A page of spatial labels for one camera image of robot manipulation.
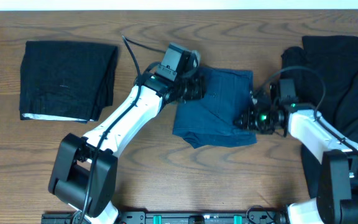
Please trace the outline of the dark blue shorts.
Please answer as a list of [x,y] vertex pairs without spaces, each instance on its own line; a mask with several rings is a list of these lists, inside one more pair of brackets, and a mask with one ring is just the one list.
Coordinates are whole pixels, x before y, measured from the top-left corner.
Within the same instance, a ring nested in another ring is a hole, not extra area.
[[256,135],[234,125],[234,120],[250,106],[253,72],[200,67],[206,84],[200,100],[177,106],[172,134],[193,148],[206,145],[238,147],[257,142]]

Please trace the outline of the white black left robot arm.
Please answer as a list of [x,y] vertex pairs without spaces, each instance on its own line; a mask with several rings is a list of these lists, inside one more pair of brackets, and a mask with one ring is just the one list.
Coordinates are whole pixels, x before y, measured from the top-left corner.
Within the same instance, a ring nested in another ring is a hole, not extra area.
[[48,191],[76,211],[68,223],[114,223],[118,160],[139,130],[173,101],[199,100],[206,91],[202,76],[167,80],[145,72],[127,99],[99,126],[79,137],[67,134],[53,165]]

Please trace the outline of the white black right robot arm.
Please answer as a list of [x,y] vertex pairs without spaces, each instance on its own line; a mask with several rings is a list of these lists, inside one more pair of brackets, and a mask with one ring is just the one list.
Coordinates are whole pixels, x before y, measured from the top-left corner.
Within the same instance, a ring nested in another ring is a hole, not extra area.
[[258,134],[282,129],[321,167],[317,196],[287,206],[277,223],[358,223],[358,143],[331,126],[315,106],[299,103],[295,96],[252,98],[234,124]]

